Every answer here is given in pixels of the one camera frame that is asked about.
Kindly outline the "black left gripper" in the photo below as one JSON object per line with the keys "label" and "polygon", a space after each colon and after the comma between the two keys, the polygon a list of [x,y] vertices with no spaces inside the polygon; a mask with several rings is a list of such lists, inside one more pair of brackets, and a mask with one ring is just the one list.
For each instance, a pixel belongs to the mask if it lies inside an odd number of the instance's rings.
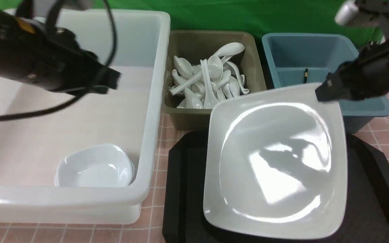
{"label": "black left gripper", "polygon": [[120,72],[110,63],[117,48],[113,46],[102,64],[95,53],[80,47],[76,35],[55,21],[15,20],[12,28],[12,80],[44,90],[70,95],[106,94],[117,89]]}

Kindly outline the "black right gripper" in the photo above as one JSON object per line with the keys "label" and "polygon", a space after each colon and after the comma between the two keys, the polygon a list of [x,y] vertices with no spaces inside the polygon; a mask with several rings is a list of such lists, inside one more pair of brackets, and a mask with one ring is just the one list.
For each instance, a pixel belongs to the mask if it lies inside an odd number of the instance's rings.
{"label": "black right gripper", "polygon": [[319,102],[361,101],[381,97],[389,92],[389,57],[364,51],[338,69],[327,74],[315,90]]}

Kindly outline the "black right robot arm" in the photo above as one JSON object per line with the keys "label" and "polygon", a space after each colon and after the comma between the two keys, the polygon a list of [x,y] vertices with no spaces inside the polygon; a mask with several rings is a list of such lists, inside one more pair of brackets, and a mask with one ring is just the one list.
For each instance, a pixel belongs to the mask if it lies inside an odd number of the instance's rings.
{"label": "black right robot arm", "polygon": [[353,61],[340,64],[315,90],[319,102],[361,101],[389,93],[389,39],[365,46]]}

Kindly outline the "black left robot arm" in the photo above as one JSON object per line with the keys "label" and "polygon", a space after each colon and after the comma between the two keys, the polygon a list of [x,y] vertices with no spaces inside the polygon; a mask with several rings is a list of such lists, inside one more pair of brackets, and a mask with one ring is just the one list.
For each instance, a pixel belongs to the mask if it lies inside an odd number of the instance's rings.
{"label": "black left robot arm", "polygon": [[76,35],[56,23],[63,8],[87,10],[81,0],[23,0],[11,15],[0,10],[0,77],[41,89],[79,95],[117,89],[120,72],[82,49]]}

